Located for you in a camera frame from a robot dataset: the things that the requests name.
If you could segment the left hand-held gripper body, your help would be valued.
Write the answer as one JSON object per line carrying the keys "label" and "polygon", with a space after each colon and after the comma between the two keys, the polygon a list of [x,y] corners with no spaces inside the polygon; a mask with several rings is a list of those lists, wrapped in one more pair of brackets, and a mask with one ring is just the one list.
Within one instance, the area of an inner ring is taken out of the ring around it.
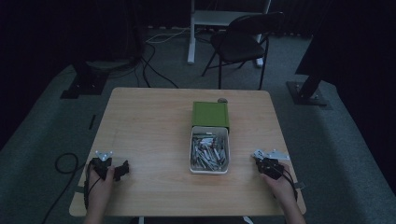
{"label": "left hand-held gripper body", "polygon": [[106,179],[107,169],[112,164],[113,152],[95,151],[96,157],[92,159],[93,170],[102,178]]}

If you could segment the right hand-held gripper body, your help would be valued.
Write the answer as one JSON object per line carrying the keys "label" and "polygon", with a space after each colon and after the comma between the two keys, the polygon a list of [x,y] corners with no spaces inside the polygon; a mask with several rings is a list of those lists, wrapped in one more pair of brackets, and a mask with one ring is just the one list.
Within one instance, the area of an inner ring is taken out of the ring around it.
{"label": "right hand-held gripper body", "polygon": [[290,156],[273,149],[271,151],[263,151],[256,149],[252,157],[254,158],[260,174],[265,174],[274,180],[278,180],[284,173],[284,166],[280,161],[289,161]]}

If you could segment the green drawer box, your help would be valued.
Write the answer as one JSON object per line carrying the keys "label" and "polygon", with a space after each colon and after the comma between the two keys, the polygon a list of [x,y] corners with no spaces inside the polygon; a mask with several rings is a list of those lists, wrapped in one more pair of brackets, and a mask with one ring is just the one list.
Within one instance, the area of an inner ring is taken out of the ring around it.
{"label": "green drawer box", "polygon": [[225,128],[230,131],[228,105],[216,102],[194,102],[191,126]]}

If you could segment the person's left hand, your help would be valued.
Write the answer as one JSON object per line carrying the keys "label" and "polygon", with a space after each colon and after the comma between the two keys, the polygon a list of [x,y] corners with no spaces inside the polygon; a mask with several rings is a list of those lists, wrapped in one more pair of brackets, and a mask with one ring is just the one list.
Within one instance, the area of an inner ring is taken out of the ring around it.
{"label": "person's left hand", "polygon": [[110,165],[107,168],[106,179],[101,178],[91,167],[89,170],[89,205],[107,204],[113,189],[113,178],[115,167]]}

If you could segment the person's right hand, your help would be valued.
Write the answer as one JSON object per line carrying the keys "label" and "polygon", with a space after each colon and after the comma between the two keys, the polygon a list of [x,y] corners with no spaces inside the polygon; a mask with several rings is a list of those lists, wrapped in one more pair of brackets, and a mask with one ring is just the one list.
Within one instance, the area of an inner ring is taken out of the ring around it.
{"label": "person's right hand", "polygon": [[294,189],[284,176],[273,179],[268,175],[261,174],[261,177],[280,204],[290,205],[296,202]]}

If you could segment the black stand base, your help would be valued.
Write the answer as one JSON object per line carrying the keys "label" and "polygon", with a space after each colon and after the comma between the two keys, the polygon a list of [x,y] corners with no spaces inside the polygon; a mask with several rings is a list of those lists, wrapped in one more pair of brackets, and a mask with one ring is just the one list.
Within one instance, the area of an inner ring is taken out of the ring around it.
{"label": "black stand base", "polygon": [[322,75],[309,75],[304,82],[288,81],[286,85],[293,102],[296,105],[327,106],[329,103],[318,88],[321,80]]}
{"label": "black stand base", "polygon": [[80,95],[101,95],[106,85],[108,73],[93,71],[86,62],[77,61],[72,64],[76,76],[61,99],[77,99]]}

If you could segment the black folding chair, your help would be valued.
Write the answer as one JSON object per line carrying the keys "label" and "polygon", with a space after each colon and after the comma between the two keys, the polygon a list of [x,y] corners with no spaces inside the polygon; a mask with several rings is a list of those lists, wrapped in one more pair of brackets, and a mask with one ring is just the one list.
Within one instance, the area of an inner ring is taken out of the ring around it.
{"label": "black folding chair", "polygon": [[269,35],[276,33],[285,15],[281,11],[260,15],[246,15],[233,20],[224,32],[210,37],[214,49],[202,76],[208,69],[218,68],[218,88],[222,87],[222,67],[239,63],[241,68],[246,62],[262,59],[259,88],[262,88],[266,60],[269,50]]}

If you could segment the white metal desk frame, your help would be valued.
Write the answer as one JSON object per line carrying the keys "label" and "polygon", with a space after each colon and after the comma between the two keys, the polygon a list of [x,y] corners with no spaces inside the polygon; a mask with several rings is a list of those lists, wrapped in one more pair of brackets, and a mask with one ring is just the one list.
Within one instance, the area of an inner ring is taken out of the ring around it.
{"label": "white metal desk frame", "polygon": [[188,50],[187,64],[195,63],[195,50],[196,50],[196,25],[209,25],[209,26],[227,26],[230,22],[240,16],[246,15],[259,15],[259,12],[242,12],[242,11],[217,11],[208,9],[196,9],[195,1],[191,0],[191,13],[190,13],[190,42]]}

